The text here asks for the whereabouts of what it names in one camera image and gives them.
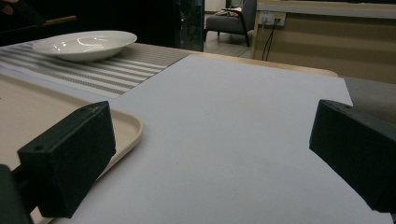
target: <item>white plate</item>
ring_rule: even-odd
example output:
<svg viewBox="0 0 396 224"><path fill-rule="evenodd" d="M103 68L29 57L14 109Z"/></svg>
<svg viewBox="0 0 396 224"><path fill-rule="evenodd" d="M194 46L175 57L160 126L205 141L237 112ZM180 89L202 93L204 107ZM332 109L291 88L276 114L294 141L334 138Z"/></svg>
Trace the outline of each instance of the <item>white plate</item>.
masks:
<svg viewBox="0 0 396 224"><path fill-rule="evenodd" d="M136 35L123 31L90 31L39 40L33 50L71 62L95 62L119 53L136 39Z"/></svg>

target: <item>floor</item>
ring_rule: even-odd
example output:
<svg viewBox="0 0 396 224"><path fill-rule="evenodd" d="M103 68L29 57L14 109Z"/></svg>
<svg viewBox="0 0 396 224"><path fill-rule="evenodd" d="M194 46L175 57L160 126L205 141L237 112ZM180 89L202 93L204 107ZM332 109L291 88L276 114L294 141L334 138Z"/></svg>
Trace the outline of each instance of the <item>floor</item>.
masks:
<svg viewBox="0 0 396 224"><path fill-rule="evenodd" d="M253 39L253 31L248 33L250 44ZM204 52L228 55L240 58L250 58L250 47L247 46L243 35L230 35L209 31L204 43Z"/></svg>

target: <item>electrical cord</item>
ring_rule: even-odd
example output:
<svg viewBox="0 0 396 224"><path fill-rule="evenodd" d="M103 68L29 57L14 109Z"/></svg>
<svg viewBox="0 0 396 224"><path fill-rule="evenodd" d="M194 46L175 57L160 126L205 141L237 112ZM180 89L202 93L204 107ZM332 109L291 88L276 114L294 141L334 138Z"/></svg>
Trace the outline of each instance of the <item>electrical cord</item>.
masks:
<svg viewBox="0 0 396 224"><path fill-rule="evenodd" d="M273 40L273 36L274 36L274 30L275 30L275 28L277 26L277 23L279 21L280 21L280 19L275 19L275 23L274 23L274 26L273 26L273 28L271 30L271 34L268 36L268 39L265 42L264 50L262 51L262 61L264 61L265 50L267 49L267 46L269 44L268 50L267 50L267 56L265 57L265 61L268 61L268 55L270 54L270 49L271 49L272 40Z"/></svg>

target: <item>dark background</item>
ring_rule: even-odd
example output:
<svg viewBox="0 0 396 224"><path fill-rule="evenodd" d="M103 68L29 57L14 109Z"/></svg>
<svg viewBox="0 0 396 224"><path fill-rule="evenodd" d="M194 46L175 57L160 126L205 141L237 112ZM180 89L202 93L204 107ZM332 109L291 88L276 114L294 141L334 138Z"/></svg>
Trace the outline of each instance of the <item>dark background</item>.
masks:
<svg viewBox="0 0 396 224"><path fill-rule="evenodd" d="M174 0L24 0L46 20L75 15L76 21L33 27L22 15L0 13L0 46L54 35L93 30L120 30L138 43L177 47L179 7Z"/></svg>

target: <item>black cable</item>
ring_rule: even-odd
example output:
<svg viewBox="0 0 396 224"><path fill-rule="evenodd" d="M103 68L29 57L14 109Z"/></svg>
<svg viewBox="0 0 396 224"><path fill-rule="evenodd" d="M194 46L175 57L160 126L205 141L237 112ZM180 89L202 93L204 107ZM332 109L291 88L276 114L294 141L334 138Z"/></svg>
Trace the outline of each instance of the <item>black cable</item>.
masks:
<svg viewBox="0 0 396 224"><path fill-rule="evenodd" d="M274 23L274 26L273 26L273 28L271 30L271 34L268 36L267 42L265 42L265 47L264 47L264 50L262 51L262 61L264 61L265 50L267 49L267 45L269 43L270 45L268 46L267 57L265 58L265 61L268 61L268 55L270 54L270 48L271 48L271 45L272 45L272 40L273 40L273 36L274 36L274 30L275 30L275 28L277 26L277 23L279 21L280 21L280 19L275 19L275 23Z"/></svg>

